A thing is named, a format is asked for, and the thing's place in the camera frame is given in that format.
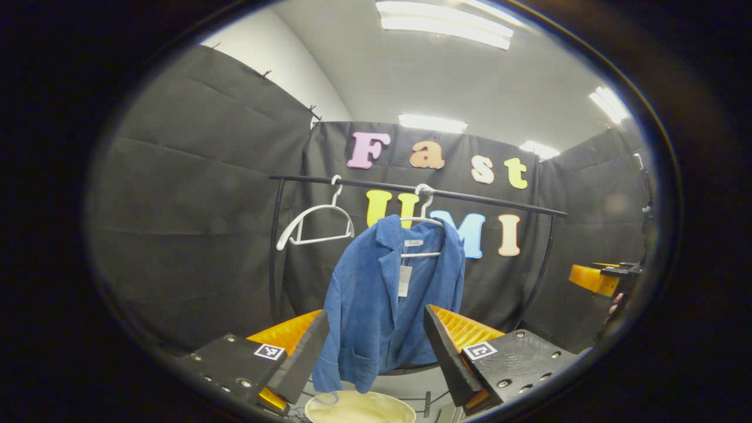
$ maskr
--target foam letter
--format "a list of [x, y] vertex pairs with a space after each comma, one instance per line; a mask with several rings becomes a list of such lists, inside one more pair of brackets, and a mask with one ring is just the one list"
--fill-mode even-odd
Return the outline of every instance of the foam letter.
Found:
[[491, 162], [491, 159], [483, 156], [473, 156], [470, 159], [470, 164], [472, 164], [472, 170], [470, 173], [472, 173], [472, 178], [474, 180], [482, 184], [490, 184], [493, 182], [493, 170], [491, 170], [493, 163]]
[[421, 141], [413, 145], [413, 153], [410, 156], [410, 164], [415, 167], [429, 167], [441, 169], [445, 161], [441, 158], [441, 146], [434, 141]]
[[499, 222], [502, 222], [502, 247], [499, 248], [499, 255], [506, 257], [518, 255], [520, 248], [517, 247], [517, 224], [520, 222], [520, 216], [500, 215]]
[[365, 224], [372, 227], [379, 219], [387, 215], [387, 203], [392, 194], [382, 190], [370, 190], [365, 193], [368, 197], [368, 211], [365, 213]]
[[527, 172], [527, 166], [520, 163], [520, 159], [516, 157], [505, 161], [504, 166], [509, 168], [509, 183], [512, 184], [512, 187], [525, 189], [527, 181], [522, 179], [522, 172]]
[[[397, 199], [402, 202], [402, 212], [400, 213], [399, 217], [412, 218], [415, 211], [415, 203], [420, 200], [420, 197], [411, 193], [401, 193], [397, 196]], [[410, 229], [410, 226], [412, 224], [412, 221], [404, 221], [402, 222], [402, 227], [404, 227], [405, 229]]]
[[348, 167], [360, 169], [370, 169], [371, 160], [368, 155], [376, 160], [381, 155], [381, 144], [389, 145], [392, 139], [389, 134], [374, 134], [370, 132], [355, 132], [355, 147], [353, 148], [353, 158], [347, 161]]
[[[454, 219], [448, 211], [434, 210], [429, 213], [432, 218], [440, 218], [446, 221], [454, 229], [457, 226], [454, 224]], [[465, 220], [459, 225], [457, 233], [460, 239], [465, 240], [465, 258], [481, 258], [483, 252], [481, 251], [481, 227], [483, 222], [486, 221], [486, 217], [479, 215], [478, 213], [470, 213], [465, 216]]]

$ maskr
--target price tag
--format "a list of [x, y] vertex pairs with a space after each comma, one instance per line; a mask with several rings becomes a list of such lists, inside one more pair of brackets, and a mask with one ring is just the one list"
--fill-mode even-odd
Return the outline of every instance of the price tag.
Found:
[[410, 284], [410, 275], [413, 273], [413, 268], [410, 266], [399, 267], [399, 289], [397, 295], [400, 297], [406, 297], [408, 295], [408, 286]]

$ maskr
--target jacket sleeve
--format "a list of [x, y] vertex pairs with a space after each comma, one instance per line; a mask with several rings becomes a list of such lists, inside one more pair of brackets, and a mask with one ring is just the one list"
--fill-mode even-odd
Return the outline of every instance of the jacket sleeve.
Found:
[[329, 290], [326, 292], [324, 309], [329, 316], [329, 335], [324, 341], [321, 356], [314, 367], [314, 389], [319, 392], [339, 391], [342, 389], [338, 365], [342, 305], [340, 284], [336, 274], [332, 275]]
[[459, 306], [462, 302], [462, 289], [465, 286], [465, 256], [462, 256], [459, 262], [459, 274], [454, 282], [454, 298], [452, 299], [452, 311], [459, 313]]

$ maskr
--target hand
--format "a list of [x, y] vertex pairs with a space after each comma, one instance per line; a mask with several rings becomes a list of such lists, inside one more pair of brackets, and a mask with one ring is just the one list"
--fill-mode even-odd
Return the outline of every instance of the hand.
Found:
[[616, 311], [616, 306], [621, 302], [622, 297], [624, 297], [624, 292], [620, 292], [619, 295], [617, 295], [616, 298], [614, 298], [614, 305], [611, 306], [610, 309], [608, 309], [608, 317], [603, 321], [603, 324], [608, 323], [608, 319], [610, 319], [611, 315], [613, 315], [614, 312]]

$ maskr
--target white bowl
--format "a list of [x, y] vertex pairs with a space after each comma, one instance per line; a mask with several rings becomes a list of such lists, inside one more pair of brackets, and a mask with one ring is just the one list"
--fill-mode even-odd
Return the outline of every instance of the white bowl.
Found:
[[305, 404], [313, 423], [415, 423], [415, 410], [389, 395], [358, 391], [318, 394]]

